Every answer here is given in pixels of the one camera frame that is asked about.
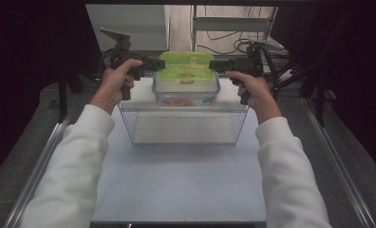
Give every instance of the person's left hand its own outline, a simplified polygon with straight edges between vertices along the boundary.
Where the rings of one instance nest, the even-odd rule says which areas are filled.
[[[142,61],[129,59],[116,69],[108,68],[104,72],[102,85],[90,101],[90,104],[103,109],[111,115],[115,105],[122,101],[122,85],[126,84],[131,88],[134,86],[134,78],[126,75],[126,72],[130,68],[140,65],[142,65]]]

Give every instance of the dark background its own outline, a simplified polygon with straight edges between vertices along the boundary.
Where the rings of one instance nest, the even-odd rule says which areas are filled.
[[[94,72],[101,53],[85,5],[0,1],[0,165],[59,73]]]
[[[306,43],[314,44],[312,36]],[[60,71],[68,80],[80,70],[94,72],[99,58],[84,4],[0,1],[0,164],[31,119],[42,88]],[[356,8],[324,71],[337,97],[335,111],[376,162],[376,5]]]

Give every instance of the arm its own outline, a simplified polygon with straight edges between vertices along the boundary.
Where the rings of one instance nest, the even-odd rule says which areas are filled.
[[[97,184],[114,127],[111,112],[122,100],[126,76],[141,61],[130,60],[107,70],[103,83],[79,120],[70,125],[55,149],[34,198],[26,207],[21,227],[89,227],[96,204]]]
[[[227,72],[245,85],[248,104],[256,112],[260,126],[256,129],[260,149],[262,188],[268,227],[330,227],[327,210],[317,188],[310,161],[300,140],[293,136],[287,120],[262,78]]]

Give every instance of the black mount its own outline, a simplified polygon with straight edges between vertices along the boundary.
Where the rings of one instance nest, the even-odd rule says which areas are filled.
[[[127,75],[133,76],[134,80],[140,81],[141,77],[144,77],[144,72],[146,70],[158,71],[159,69],[165,68],[165,63],[163,60],[154,60],[148,58],[147,56],[140,55],[139,53],[129,52],[129,48],[131,47],[129,35],[125,35],[120,32],[109,30],[103,27],[100,29],[100,31],[117,42],[110,58],[110,67],[112,69],[118,68],[129,59],[141,60],[143,62],[141,66],[132,67],[126,73]],[[122,99],[124,101],[131,100],[130,89],[131,88],[127,85],[122,86]]]
[[[240,57],[229,59],[228,61],[212,60],[209,68],[214,69],[216,72],[224,72],[226,70],[240,71],[242,73],[250,74],[254,77],[260,77],[263,73],[263,64],[261,57],[261,47],[258,43],[250,43],[247,47],[247,58]],[[230,78],[234,85],[243,84],[237,78]],[[250,93],[246,91],[241,95],[240,103],[248,105]]]

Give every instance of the white wall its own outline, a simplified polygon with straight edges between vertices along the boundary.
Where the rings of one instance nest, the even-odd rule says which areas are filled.
[[[101,51],[113,48],[115,41],[100,28],[128,33],[131,50],[168,49],[168,7],[137,5],[85,5]]]

